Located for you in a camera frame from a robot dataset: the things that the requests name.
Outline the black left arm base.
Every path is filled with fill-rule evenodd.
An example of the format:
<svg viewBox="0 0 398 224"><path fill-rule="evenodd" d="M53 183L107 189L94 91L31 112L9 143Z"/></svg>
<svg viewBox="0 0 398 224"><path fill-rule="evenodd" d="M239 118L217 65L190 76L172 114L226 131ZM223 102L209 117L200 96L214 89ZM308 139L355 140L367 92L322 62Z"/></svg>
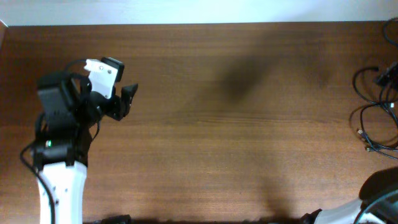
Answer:
<svg viewBox="0 0 398 224"><path fill-rule="evenodd" d="M131 223L132 220L130 215L118 215L93 222L93 224L131 224Z"/></svg>

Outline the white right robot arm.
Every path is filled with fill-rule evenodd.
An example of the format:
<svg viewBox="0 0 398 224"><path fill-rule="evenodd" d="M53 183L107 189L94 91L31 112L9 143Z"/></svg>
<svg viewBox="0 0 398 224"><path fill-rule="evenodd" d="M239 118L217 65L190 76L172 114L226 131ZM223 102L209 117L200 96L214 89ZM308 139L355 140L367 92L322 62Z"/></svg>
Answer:
<svg viewBox="0 0 398 224"><path fill-rule="evenodd" d="M304 224L397 224L397 167L373 173L358 198L329 210L318 209L300 218Z"/></svg>

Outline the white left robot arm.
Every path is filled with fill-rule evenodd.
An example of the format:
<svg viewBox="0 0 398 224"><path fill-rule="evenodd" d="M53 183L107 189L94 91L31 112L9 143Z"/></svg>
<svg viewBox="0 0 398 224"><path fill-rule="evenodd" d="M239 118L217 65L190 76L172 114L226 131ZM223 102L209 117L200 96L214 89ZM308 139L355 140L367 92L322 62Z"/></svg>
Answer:
<svg viewBox="0 0 398 224"><path fill-rule="evenodd" d="M39 78L37 94L43 112L35 122L35 139L20 153L35 175L40 193L41 223L82 223L88 151L104 116L116 121L131 109L138 85L116 94L125 65L111 57L84 59L87 75L64 70Z"/></svg>

